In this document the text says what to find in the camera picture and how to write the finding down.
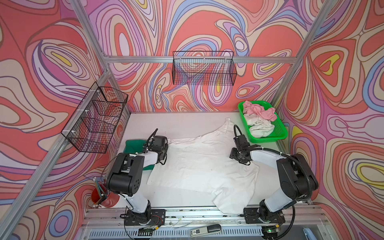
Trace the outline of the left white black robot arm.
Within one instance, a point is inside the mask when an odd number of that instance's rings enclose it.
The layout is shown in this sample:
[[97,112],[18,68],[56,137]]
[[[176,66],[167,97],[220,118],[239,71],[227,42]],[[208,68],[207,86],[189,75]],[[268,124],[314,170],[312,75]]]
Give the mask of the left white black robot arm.
[[108,174],[106,189],[126,202],[121,215],[125,226],[156,226],[164,224],[165,210],[153,211],[151,202],[139,191],[143,170],[151,165],[165,165],[168,138],[157,135],[158,129],[146,140],[143,150],[134,154],[119,153]]

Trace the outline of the green plastic basket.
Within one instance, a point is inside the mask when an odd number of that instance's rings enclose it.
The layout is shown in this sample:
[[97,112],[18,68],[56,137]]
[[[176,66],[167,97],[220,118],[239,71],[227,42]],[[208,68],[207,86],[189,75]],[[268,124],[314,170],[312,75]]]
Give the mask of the green plastic basket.
[[[250,101],[250,102],[253,104],[260,104],[260,105],[264,106],[265,109],[267,109],[267,107],[272,107],[272,105],[270,103],[265,102],[265,101]],[[243,123],[244,128],[245,128],[246,136],[249,138],[251,143],[255,143],[255,144],[272,143],[272,142],[276,142],[278,140],[283,140],[288,136],[288,131],[286,130],[281,119],[279,118],[278,114],[276,113],[277,119],[274,122],[270,121],[271,124],[275,126],[274,131],[267,137],[254,138],[251,135],[251,133],[249,131],[249,126],[247,126],[246,120],[244,118],[245,114],[243,113],[243,103],[244,102],[240,102],[238,104],[238,110],[240,112],[240,117],[241,117],[242,123]]]

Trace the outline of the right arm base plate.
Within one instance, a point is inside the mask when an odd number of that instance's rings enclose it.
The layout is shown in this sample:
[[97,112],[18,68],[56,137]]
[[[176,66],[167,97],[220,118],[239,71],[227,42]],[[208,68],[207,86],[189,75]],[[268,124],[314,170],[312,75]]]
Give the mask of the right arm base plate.
[[284,224],[286,222],[283,211],[270,212],[267,207],[244,208],[242,216],[247,224]]

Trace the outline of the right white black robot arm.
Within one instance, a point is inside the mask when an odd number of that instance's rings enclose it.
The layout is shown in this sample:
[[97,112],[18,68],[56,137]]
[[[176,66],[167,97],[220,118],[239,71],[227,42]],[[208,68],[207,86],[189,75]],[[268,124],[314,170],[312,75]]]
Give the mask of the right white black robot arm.
[[260,145],[251,145],[237,125],[234,125],[234,142],[230,158],[249,166],[262,163],[275,169],[278,173],[280,187],[267,199],[259,203],[252,216],[262,223],[277,221],[282,210],[293,208],[297,202],[309,200],[319,183],[307,160],[301,154],[284,154]]

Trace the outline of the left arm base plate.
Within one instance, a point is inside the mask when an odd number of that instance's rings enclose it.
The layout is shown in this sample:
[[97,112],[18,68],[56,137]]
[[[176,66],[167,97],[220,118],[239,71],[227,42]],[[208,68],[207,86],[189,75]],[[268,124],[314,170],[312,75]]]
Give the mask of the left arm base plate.
[[124,226],[162,226],[165,222],[165,209],[149,210],[144,213],[134,213],[133,211],[126,209],[126,211],[120,215],[120,218],[124,220]]

